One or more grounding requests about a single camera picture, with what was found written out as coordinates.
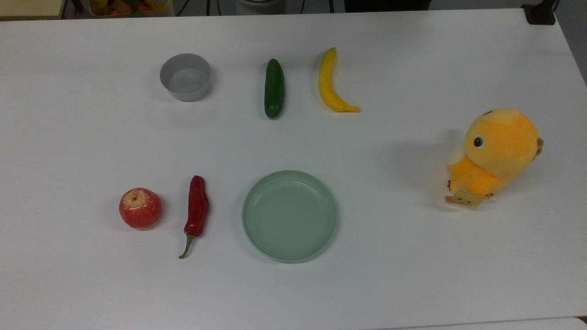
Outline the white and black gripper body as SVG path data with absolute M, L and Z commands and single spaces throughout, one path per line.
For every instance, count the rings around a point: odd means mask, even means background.
M 345 12 L 427 11 L 431 0 L 344 0 Z

